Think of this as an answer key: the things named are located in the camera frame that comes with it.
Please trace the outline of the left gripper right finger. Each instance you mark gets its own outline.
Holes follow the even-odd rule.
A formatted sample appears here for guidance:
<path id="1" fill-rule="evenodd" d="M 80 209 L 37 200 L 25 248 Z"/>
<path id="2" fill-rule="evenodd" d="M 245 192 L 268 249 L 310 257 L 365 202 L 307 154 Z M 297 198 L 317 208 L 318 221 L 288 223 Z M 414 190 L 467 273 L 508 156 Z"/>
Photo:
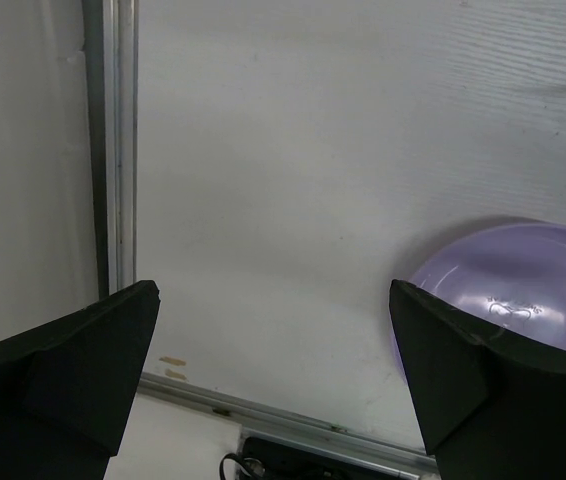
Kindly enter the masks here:
<path id="1" fill-rule="evenodd" d="M 444 479 L 566 479 L 566 351 L 392 282 L 389 310 Z"/>

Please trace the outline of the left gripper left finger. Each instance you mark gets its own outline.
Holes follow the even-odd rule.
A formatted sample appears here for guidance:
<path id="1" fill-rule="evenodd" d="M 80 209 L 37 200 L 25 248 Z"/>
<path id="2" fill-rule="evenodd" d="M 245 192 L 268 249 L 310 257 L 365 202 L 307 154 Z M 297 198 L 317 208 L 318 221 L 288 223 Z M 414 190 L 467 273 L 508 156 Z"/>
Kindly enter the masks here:
<path id="1" fill-rule="evenodd" d="M 0 341 L 0 479 L 101 479 L 160 306 L 152 280 Z"/>

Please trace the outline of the purple plastic plate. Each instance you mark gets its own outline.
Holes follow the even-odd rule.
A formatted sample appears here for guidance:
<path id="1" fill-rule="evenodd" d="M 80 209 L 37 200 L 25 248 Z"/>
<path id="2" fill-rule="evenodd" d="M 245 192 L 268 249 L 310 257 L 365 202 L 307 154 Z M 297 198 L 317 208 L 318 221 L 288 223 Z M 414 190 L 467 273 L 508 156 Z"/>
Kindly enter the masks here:
<path id="1" fill-rule="evenodd" d="M 450 305 L 566 350 L 566 226 L 510 223 L 464 235 L 409 277 Z"/>

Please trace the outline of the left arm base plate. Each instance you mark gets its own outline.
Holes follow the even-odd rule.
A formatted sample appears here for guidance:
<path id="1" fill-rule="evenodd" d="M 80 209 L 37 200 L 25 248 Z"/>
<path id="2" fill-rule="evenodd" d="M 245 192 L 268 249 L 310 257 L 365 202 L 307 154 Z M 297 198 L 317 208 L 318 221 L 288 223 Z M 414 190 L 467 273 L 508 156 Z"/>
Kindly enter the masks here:
<path id="1" fill-rule="evenodd" d="M 248 437 L 238 453 L 225 454 L 218 471 L 222 480 L 410 479 L 403 472 L 380 472 L 257 437 Z"/>

